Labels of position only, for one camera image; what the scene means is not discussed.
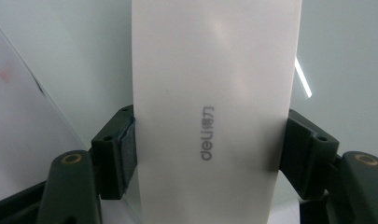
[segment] clamp jaw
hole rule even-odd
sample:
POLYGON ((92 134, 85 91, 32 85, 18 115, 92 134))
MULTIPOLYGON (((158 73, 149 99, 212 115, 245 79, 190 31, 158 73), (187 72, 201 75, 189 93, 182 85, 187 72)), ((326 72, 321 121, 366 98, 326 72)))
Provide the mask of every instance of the clamp jaw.
MULTIPOLYGON (((340 157, 338 145, 311 121, 289 111, 279 169, 309 200, 301 205, 301 224, 378 224, 378 158, 363 152, 340 157)), ((96 134, 89 151, 62 154, 52 162, 47 181, 1 201, 0 224, 100 224, 99 198, 120 200, 136 165, 130 105, 96 134)))

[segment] white wall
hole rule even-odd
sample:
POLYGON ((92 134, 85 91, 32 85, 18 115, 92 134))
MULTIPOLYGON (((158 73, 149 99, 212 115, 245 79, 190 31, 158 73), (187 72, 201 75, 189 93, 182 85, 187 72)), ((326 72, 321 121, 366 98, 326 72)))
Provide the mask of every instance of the white wall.
POLYGON ((291 107, 378 156, 378 0, 303 1, 298 58, 314 95, 295 88, 291 107))
POLYGON ((0 0, 0 28, 85 146, 133 103, 131 1, 0 0))

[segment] brass screw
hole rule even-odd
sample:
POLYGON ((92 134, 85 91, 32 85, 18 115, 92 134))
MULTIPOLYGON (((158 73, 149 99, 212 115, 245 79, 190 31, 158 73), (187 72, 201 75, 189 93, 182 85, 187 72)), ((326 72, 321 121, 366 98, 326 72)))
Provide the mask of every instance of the brass screw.
POLYGON ((61 163, 65 165, 71 165, 71 164, 75 164, 81 161, 81 158, 82 156, 80 154, 70 154, 63 157, 63 159, 61 160, 61 163))
POLYGON ((365 163, 366 165, 369 165, 369 166, 378 165, 378 160, 376 160, 375 158, 373 158, 371 156, 367 156, 367 155, 364 155, 364 154, 356 154, 355 159, 357 159, 357 161, 361 161, 361 162, 363 162, 363 163, 365 163))

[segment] white surface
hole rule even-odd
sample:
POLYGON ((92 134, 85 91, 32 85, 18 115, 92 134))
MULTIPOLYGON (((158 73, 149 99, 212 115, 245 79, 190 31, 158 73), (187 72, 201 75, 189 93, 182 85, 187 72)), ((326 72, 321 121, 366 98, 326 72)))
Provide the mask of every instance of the white surface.
POLYGON ((300 204, 297 200, 280 203, 270 211, 268 224, 300 224, 300 204))
POLYGON ((144 223, 267 222, 300 12, 300 0, 133 2, 144 223))

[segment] deli logo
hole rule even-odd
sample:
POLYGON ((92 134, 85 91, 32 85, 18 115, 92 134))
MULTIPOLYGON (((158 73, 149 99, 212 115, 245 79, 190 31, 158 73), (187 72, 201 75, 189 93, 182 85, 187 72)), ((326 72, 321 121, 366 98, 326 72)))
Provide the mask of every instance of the deli logo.
POLYGON ((203 119, 201 122, 201 158, 204 161, 210 161, 212 159, 214 112, 215 109, 212 106, 203 107, 203 119))

